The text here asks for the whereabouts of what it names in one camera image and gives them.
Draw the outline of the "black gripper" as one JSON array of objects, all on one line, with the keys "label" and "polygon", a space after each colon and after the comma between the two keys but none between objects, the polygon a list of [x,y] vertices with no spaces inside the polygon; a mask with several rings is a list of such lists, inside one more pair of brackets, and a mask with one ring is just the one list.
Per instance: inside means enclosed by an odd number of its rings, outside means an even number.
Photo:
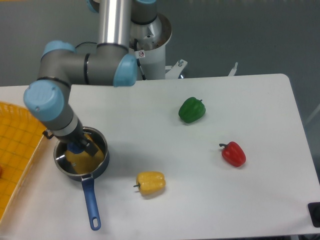
[{"label": "black gripper", "polygon": [[90,139],[84,137],[83,128],[81,126],[76,126],[75,129],[71,131],[50,130],[47,128],[42,134],[47,139],[56,137],[62,143],[76,146],[78,149],[84,150],[91,157],[94,157],[98,152],[98,148],[95,144]]}]

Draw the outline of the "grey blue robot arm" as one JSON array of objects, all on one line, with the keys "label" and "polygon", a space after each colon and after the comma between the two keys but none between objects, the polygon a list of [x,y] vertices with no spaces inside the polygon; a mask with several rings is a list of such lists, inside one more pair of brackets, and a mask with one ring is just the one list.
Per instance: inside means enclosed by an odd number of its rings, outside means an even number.
[{"label": "grey blue robot arm", "polygon": [[151,24],[158,14],[154,0],[89,0],[87,6],[99,14],[96,52],[78,54],[70,43],[49,42],[38,78],[25,90],[23,101],[53,136],[94,156],[98,149],[85,137],[82,123],[69,105],[71,87],[134,85],[138,61],[129,53],[131,25]]}]

